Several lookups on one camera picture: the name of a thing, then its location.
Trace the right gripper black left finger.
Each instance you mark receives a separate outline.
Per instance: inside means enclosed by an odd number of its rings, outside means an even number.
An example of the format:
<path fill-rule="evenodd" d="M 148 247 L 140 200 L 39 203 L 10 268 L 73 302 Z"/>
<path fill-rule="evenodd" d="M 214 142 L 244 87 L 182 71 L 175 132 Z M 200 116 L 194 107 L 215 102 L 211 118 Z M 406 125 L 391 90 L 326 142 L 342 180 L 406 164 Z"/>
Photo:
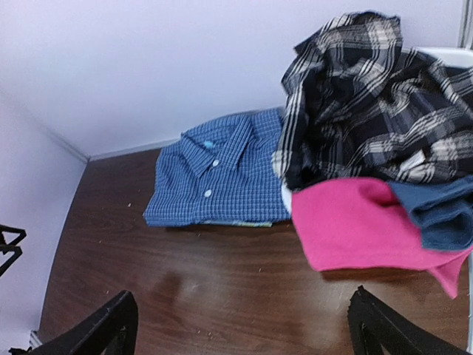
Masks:
<path fill-rule="evenodd" d="M 9 354 L 133 354 L 138 307 L 130 291 L 121 291 L 74 328 L 37 348 L 10 348 Z"/>

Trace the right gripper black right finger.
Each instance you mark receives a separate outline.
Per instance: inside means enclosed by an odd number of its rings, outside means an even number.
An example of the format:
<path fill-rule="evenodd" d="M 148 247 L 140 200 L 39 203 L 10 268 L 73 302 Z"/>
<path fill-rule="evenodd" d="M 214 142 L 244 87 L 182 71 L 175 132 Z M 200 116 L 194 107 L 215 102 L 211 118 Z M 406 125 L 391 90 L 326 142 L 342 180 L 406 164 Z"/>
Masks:
<path fill-rule="evenodd" d="M 466 353 L 416 326 L 361 285 L 350 299 L 347 320 L 355 355 Z"/>

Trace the dark blue polo shirt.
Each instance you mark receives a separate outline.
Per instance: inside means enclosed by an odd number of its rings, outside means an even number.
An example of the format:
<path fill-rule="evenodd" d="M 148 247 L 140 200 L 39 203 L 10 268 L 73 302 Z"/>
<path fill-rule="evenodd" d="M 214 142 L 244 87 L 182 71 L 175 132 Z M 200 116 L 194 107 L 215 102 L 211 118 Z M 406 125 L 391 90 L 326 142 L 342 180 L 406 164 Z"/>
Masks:
<path fill-rule="evenodd" d="M 472 246 L 472 176 L 451 183 L 389 186 L 421 230 L 422 247 L 462 251 Z"/>

